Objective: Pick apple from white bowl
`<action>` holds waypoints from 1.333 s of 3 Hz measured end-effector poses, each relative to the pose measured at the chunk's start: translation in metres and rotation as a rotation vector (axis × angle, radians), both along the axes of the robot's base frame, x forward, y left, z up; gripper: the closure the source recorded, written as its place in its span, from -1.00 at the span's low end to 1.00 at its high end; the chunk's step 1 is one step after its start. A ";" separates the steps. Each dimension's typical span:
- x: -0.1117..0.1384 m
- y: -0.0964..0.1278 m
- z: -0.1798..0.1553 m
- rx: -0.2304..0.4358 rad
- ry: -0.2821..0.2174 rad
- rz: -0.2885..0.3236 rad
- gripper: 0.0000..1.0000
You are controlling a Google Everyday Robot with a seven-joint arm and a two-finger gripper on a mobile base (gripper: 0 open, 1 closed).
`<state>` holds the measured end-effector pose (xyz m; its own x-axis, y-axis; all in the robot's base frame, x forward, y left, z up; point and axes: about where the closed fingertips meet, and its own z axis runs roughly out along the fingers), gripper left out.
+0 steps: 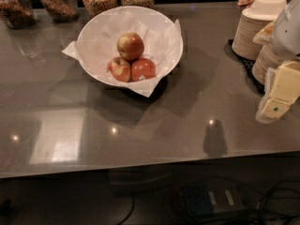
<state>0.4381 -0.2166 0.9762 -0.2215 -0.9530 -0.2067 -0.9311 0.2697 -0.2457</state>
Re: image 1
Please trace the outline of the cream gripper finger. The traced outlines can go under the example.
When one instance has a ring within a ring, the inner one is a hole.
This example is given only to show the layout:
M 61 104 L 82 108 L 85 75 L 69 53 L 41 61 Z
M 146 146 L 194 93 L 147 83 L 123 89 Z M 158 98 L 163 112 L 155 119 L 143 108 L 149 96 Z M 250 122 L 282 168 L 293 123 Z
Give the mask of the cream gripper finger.
M 300 98 L 300 62 L 284 61 L 265 75 L 264 96 L 256 120 L 269 124 L 279 120 Z
M 270 43 L 272 41 L 274 26 L 274 22 L 270 22 L 269 24 L 267 24 L 254 36 L 253 42 L 261 45 Z

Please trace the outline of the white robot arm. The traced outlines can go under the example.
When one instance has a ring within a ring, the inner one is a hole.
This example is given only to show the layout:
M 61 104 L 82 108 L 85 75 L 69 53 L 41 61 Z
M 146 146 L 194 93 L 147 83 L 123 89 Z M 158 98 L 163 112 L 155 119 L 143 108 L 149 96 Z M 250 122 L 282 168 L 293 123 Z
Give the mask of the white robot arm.
M 300 0 L 291 0 L 253 41 L 271 45 L 272 52 L 283 59 L 278 68 L 267 69 L 265 75 L 256 120 L 267 124 L 279 120 L 300 98 Z

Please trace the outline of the person hand in background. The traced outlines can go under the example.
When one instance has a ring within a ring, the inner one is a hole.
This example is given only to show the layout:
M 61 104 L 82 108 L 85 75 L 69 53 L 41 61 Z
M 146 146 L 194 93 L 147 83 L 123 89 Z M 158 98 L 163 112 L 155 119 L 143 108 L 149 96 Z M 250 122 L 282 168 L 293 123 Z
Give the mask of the person hand in background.
M 250 7 L 255 0 L 238 0 L 237 5 L 239 7 Z

